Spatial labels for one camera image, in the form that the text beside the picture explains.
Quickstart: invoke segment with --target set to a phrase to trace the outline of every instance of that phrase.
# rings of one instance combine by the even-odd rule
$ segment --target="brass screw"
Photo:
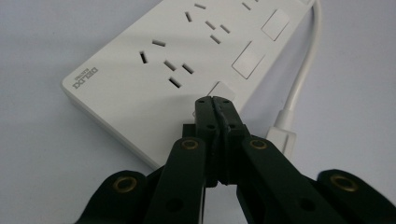
[[[198,148],[198,142],[195,140],[185,140],[181,143],[184,149],[196,149]]]
[[[348,192],[355,192],[358,190],[359,186],[355,183],[355,181],[344,177],[343,175],[332,175],[330,177],[332,183],[339,189],[343,189]]]
[[[250,146],[254,147],[256,149],[266,149],[267,148],[267,144],[265,142],[263,142],[262,140],[251,140]]]
[[[128,183],[126,186],[120,185],[122,182]],[[118,193],[127,193],[137,185],[137,180],[131,176],[120,176],[113,184],[113,189]]]

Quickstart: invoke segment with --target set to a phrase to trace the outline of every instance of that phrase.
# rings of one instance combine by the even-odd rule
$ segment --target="black mechanical linkage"
[[[237,185],[248,223],[396,223],[395,206],[344,171],[301,175],[269,141],[251,136],[233,103],[195,102],[195,124],[183,126],[164,167],[145,177],[110,176],[77,224],[202,223],[205,188]]]

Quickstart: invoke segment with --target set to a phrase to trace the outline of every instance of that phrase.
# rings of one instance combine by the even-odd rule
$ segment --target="outlet socket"
[[[215,93],[243,108],[312,4],[163,0],[66,77],[64,92],[158,168],[196,99]]]

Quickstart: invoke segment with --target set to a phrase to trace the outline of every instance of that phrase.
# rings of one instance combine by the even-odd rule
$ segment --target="socket slot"
[[[186,17],[187,17],[187,21],[188,22],[192,22],[192,18],[191,18],[190,12],[185,12],[185,14],[186,14]]]
[[[188,65],[186,65],[185,63],[183,63],[183,65],[181,65],[184,69],[186,69],[186,71],[188,71],[190,74],[194,73],[194,70],[192,70],[192,68],[190,68]]]
[[[247,10],[251,10],[251,7],[249,7],[246,3],[242,3],[242,5],[244,5],[244,7],[247,8]]]
[[[216,30],[216,27],[215,27],[212,23],[210,23],[210,21],[206,21],[205,23],[206,23],[206,25],[209,26],[212,30]]]
[[[165,60],[165,62],[163,62],[169,69],[171,69],[172,71],[175,71],[176,68],[174,65],[172,65],[171,63],[169,63],[167,60]]]
[[[198,3],[195,3],[194,6],[198,7],[198,8],[201,8],[201,9],[206,9],[206,6],[198,4]]]
[[[161,46],[161,47],[165,47],[166,46],[166,43],[162,42],[160,40],[152,40],[152,44],[153,45],[158,45],[158,46]]]
[[[180,88],[180,87],[181,87],[181,84],[178,83],[178,81],[176,81],[174,78],[169,77],[168,80],[169,80],[172,84],[174,84],[177,88]]]
[[[148,59],[146,58],[145,51],[141,50],[139,53],[140,53],[140,58],[142,58],[142,62],[148,63]]]
[[[212,39],[213,39],[216,43],[218,43],[218,44],[221,43],[221,41],[220,41],[217,37],[215,37],[215,36],[213,36],[213,35],[211,35],[210,38],[212,38]]]
[[[221,29],[223,29],[227,34],[229,34],[231,31],[227,28],[227,27],[225,27],[224,25],[221,25],[220,26],[221,27]]]

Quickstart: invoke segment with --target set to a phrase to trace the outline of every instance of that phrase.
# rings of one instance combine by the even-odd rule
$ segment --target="white cable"
[[[274,126],[270,128],[268,134],[266,135],[266,139],[271,141],[289,160],[291,159],[291,154],[296,140],[296,134],[290,131],[291,125],[293,123],[294,109],[308,71],[311,68],[312,62],[314,61],[318,49],[318,42],[321,36],[322,11],[319,0],[315,1],[313,9],[314,26],[311,35],[311,45],[309,46],[308,52],[305,55],[297,77],[294,79],[283,110],[279,111]]]

